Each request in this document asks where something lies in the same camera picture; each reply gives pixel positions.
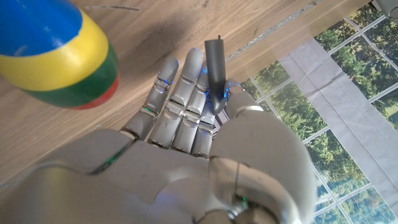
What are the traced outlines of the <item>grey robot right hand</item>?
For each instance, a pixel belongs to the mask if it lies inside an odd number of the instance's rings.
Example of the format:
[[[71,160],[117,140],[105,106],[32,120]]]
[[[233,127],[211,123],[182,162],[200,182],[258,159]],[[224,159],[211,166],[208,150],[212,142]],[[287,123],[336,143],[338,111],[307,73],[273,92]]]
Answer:
[[[225,77],[217,42],[168,58],[143,109],[24,170],[2,223],[310,223],[301,139]]]

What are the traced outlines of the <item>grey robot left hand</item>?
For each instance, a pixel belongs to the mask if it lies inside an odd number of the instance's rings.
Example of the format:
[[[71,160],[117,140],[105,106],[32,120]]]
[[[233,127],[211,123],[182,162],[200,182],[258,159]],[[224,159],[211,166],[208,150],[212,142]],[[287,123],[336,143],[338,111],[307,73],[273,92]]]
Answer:
[[[397,23],[398,0],[372,0],[371,3],[390,21]]]

